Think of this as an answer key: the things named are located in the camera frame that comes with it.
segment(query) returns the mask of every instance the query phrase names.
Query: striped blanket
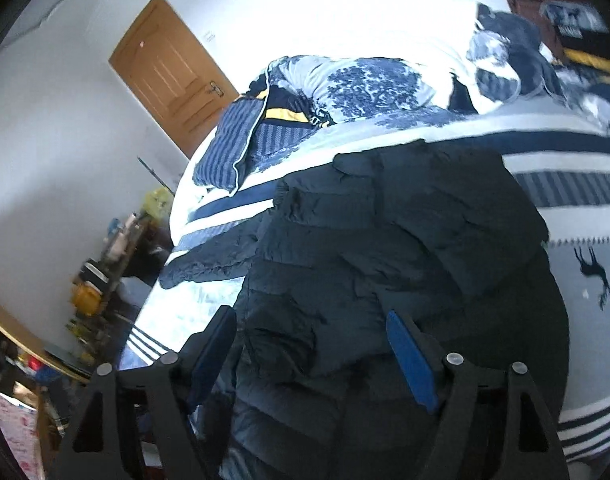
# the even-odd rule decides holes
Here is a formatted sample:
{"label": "striped blanket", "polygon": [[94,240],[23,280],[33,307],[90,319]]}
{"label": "striped blanket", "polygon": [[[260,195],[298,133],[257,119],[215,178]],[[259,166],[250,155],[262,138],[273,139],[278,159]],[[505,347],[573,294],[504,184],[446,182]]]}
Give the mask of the striped blanket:
{"label": "striped blanket", "polygon": [[[610,448],[610,139],[547,98],[516,102],[443,127],[396,130],[377,120],[317,132],[279,164],[250,174],[233,196],[195,190],[176,197],[187,221],[173,232],[170,259],[272,206],[285,174],[332,161],[337,153],[425,139],[495,149],[550,231],[547,253],[569,316],[570,365],[559,436],[568,460]],[[183,200],[192,202],[188,208]],[[243,278],[156,285],[130,335],[121,368],[148,365],[178,351],[221,304],[233,304]]]}

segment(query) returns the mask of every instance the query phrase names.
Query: blue striped pillow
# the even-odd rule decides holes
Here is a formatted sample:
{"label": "blue striped pillow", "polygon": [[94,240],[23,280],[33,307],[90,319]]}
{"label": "blue striped pillow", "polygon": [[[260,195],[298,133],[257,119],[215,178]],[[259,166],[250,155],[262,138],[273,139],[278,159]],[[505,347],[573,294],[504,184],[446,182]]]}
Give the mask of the blue striped pillow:
{"label": "blue striped pillow", "polygon": [[236,192],[245,178],[245,155],[256,123],[263,112],[261,99],[240,98],[223,112],[216,136],[194,168],[197,186],[214,186]]}

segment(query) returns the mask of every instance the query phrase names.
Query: door panel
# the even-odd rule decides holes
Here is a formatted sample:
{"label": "door panel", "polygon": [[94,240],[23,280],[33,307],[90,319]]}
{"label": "door panel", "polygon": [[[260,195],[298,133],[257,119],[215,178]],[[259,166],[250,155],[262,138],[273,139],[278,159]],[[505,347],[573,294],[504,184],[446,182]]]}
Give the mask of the door panel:
{"label": "door panel", "polygon": [[165,0],[147,4],[110,64],[188,157],[239,95]]}

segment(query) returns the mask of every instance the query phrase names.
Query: metal bolt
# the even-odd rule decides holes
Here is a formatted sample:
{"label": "metal bolt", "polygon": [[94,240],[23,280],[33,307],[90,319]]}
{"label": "metal bolt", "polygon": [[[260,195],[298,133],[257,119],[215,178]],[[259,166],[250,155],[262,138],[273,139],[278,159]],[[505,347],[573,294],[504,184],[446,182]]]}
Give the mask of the metal bolt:
{"label": "metal bolt", "polygon": [[112,365],[109,363],[103,363],[98,366],[96,373],[101,377],[104,377],[112,372]]}
{"label": "metal bolt", "polygon": [[525,363],[521,363],[520,361],[512,364],[512,370],[516,372],[518,375],[525,375],[528,371],[527,365]]}
{"label": "metal bolt", "polygon": [[447,362],[450,365],[459,366],[465,362],[465,358],[456,352],[452,352],[451,354],[447,354]]}
{"label": "metal bolt", "polygon": [[164,365],[173,365],[178,361],[178,354],[176,352],[167,352],[160,357],[160,362]]}

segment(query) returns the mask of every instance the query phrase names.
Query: black deer silhouette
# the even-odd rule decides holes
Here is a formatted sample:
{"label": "black deer silhouette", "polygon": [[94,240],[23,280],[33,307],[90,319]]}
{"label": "black deer silhouette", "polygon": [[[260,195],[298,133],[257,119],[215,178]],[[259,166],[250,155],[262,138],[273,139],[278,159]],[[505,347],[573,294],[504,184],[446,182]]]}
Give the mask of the black deer silhouette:
{"label": "black deer silhouette", "polygon": [[576,255],[576,260],[581,264],[581,272],[583,276],[598,276],[602,280],[602,294],[598,297],[598,306],[603,310],[605,307],[605,301],[607,301],[607,294],[610,295],[610,282],[607,280],[607,273],[605,272],[605,267],[603,267],[596,260],[596,254],[594,254],[594,249],[589,248],[589,256],[591,257],[591,262],[587,263],[585,259],[582,257],[582,249],[579,248],[578,252],[576,248],[574,248],[574,254]]}

